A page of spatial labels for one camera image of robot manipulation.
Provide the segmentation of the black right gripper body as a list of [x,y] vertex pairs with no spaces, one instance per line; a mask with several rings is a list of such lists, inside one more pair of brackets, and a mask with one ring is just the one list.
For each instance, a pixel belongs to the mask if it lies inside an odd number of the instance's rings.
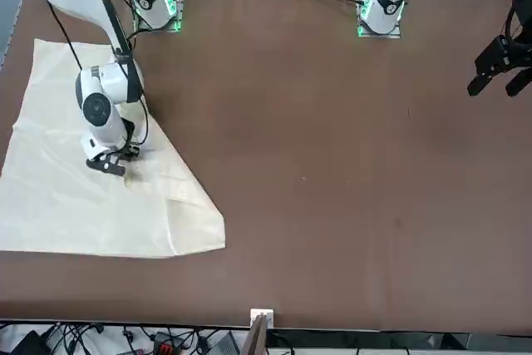
[[106,156],[113,155],[123,158],[133,158],[135,156],[135,147],[131,146],[131,140],[125,139],[117,145],[111,145],[106,151]]

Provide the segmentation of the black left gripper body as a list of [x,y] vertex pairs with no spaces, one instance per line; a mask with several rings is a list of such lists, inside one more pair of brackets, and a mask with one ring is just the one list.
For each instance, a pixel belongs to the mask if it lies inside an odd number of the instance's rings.
[[531,43],[531,0],[513,0],[512,9],[522,27],[516,41],[522,44]]

